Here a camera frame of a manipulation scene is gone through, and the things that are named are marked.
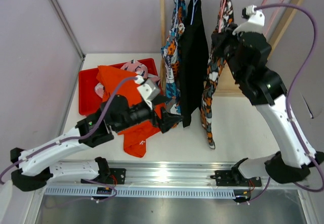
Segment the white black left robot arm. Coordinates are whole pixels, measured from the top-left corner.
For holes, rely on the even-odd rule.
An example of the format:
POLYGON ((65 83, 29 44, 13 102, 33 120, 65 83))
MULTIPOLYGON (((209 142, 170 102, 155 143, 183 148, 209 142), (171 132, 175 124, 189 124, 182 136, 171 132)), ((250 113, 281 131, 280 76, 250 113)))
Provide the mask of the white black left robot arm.
POLYGON ((165 99, 165 96, 157 96, 152 107, 144 100, 129 106, 126 97, 117 95, 102 103, 94 114, 80 120, 67 133, 42 146, 30 150, 12 149, 11 162, 17 167, 11 173, 13 185, 29 192, 52 181, 112 183, 111 170, 105 158, 77 162, 65 162, 64 158, 112 141, 113 132, 119 133, 142 123, 148 123, 162 133, 169 131, 182 120, 182 116, 167 112, 162 106, 165 99))

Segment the black shorts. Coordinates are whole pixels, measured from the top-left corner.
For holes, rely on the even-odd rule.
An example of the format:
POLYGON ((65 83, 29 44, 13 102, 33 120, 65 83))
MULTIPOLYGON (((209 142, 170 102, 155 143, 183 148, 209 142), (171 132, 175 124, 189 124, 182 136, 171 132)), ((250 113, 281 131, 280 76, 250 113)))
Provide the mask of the black shorts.
POLYGON ((183 127, 191 124, 191 115, 201 107, 204 80, 207 76, 209 58, 201 0, 196 4, 194 23, 190 26, 192 0, 188 5, 188 14, 184 20, 185 31, 179 39, 180 62, 180 108, 183 127))

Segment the pink patterned shorts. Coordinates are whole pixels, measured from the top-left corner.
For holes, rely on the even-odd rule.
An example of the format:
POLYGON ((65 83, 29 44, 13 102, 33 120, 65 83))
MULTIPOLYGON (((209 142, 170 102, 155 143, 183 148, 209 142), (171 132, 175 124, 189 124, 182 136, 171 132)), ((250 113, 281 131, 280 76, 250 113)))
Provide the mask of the pink patterned shorts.
POLYGON ((144 79, 150 79, 158 86, 160 85, 160 78, 150 74, 148 67, 137 60, 128 61, 120 68, 101 65, 98 66, 98 70, 96 79, 99 82, 94 91, 104 102, 109 99, 111 93, 123 79, 133 77, 135 74, 142 76, 144 79))

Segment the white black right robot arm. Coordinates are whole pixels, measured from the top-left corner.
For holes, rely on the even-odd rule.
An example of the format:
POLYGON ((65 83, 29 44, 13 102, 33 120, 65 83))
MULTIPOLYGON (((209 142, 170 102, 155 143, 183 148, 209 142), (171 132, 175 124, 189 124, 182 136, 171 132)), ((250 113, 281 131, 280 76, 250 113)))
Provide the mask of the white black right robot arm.
POLYGON ((267 176, 279 184, 298 183, 306 180, 310 169, 323 162, 323 152, 310 145, 302 147, 300 140, 306 137, 287 111, 287 89, 281 77, 266 67, 271 45, 263 34, 239 32, 236 24, 224 32, 211 36, 213 55, 224 59, 239 89, 268 124, 279 151, 267 157, 244 158, 232 167, 231 179, 243 185, 250 178, 267 176))

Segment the orange grey camouflage shorts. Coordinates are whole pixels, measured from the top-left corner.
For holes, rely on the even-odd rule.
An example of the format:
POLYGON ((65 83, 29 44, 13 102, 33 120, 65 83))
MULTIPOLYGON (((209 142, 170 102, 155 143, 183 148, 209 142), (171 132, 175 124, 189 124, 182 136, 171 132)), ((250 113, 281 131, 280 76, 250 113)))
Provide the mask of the orange grey camouflage shorts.
MULTIPOLYGON (((220 18, 220 10, 217 17, 217 25, 215 27, 215 30, 213 31, 212 35, 219 33, 218 32, 218 22, 220 18)), ((225 24, 225 27, 222 29, 222 32, 225 30, 225 28, 234 22, 234 12, 233 12, 233 5, 231 0, 227 0, 227 6, 226 6, 226 15, 228 16, 227 23, 225 24)), ((201 109, 200 109, 200 119, 203 129, 206 132, 207 135, 207 142, 209 144, 209 148, 214 150, 216 148, 215 141, 213 139, 213 133, 212 133, 212 102, 213 102, 213 95, 218 87, 218 81, 219 77, 222 73, 223 68, 226 65, 226 60, 223 58, 218 58, 216 62, 213 62, 213 43, 211 44, 211 52, 208 59, 207 64, 207 76, 205 79, 205 86, 202 93, 202 99, 201 99, 201 109)))

